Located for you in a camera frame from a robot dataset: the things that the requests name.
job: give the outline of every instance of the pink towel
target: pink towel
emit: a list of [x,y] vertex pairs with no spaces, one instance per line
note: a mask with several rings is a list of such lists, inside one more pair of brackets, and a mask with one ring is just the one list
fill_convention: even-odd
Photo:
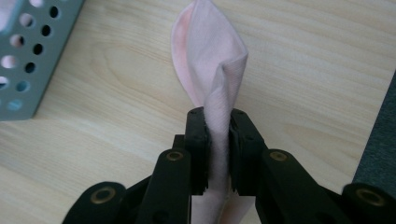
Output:
[[228,131],[231,110],[245,71],[248,51],[227,18],[210,0],[194,0],[172,31],[178,78],[195,106],[203,106],[212,136],[209,188],[192,197],[195,224],[239,223],[253,198],[230,193]]

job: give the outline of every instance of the perforated basket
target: perforated basket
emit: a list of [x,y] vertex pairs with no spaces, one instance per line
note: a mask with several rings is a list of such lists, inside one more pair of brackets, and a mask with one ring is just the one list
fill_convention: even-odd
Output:
[[35,114],[83,3],[17,0],[0,32],[0,120]]

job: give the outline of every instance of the wood grain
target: wood grain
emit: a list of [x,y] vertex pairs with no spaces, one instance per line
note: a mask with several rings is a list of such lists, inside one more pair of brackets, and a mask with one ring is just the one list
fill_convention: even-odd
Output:
[[[150,175],[193,108],[170,54],[189,2],[86,1],[36,116],[0,123],[1,223],[61,223],[89,186]],[[395,69],[395,2],[215,3],[249,50],[236,107],[340,192]]]

